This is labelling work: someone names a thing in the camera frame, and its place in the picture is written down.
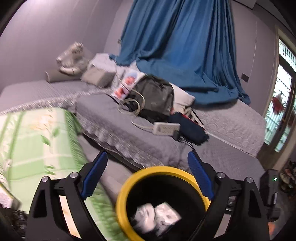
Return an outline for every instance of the metal bolt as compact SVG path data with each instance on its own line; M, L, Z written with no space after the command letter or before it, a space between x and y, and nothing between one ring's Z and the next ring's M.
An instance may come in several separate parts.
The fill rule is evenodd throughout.
M78 173L77 172L72 172L71 174L70 174L70 177L71 178L76 178L78 176Z
M43 177L43 178L41 179L41 181L44 182L44 183L47 182L47 181L48 181L48 176Z
M253 178L251 178L251 177L247 177L247 182L248 182L248 183L252 183L252 182L253 182Z
M225 177L225 174L223 172L218 172L217 173L217 177L220 178L220 179L222 179L222 178Z

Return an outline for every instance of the backpack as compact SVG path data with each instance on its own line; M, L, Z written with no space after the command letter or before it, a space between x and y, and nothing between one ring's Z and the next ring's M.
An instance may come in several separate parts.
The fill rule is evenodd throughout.
M146 75L139 80L134 90L139 92L145 99L145 105L139 113L140 117L147 119L151 123L168 121L174 101L174 90L169 82L154 75ZM141 95L131 91L127 98L135 99L141 105L143 103ZM126 106L129 111L138 109L135 102L128 102Z

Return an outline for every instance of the blue curtain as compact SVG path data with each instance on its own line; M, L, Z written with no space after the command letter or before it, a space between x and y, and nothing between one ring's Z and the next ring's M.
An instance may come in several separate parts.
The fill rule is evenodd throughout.
M119 65L134 60L140 71L195 96L197 104L240 99L250 104L236 72L228 0L134 0L121 37Z

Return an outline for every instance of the glass door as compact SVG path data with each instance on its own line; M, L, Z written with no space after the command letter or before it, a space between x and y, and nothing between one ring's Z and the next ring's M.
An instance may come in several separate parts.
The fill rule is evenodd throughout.
M288 47L279 41L279 68L272 100L265 116L264 144L257 158L264 168L272 168L294 128L296 114L296 58Z

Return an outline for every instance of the white power strip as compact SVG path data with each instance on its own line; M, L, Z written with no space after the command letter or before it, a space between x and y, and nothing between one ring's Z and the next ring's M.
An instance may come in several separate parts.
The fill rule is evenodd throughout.
M166 122L154 122L153 134L159 136L173 136L174 131L180 130L180 124L166 123Z

